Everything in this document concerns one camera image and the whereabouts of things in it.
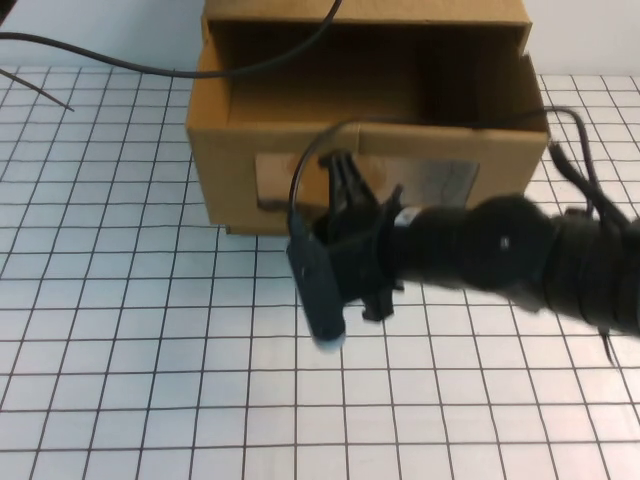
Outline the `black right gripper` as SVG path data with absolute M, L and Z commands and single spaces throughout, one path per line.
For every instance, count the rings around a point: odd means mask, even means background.
M 327 153 L 319 166 L 328 174 L 329 210 L 314 232 L 328 249 L 340 302 L 360 300 L 364 319 L 385 320 L 394 312 L 393 292 L 400 285 L 384 266 L 381 245 L 400 210 L 402 188 L 378 202 L 348 150 Z

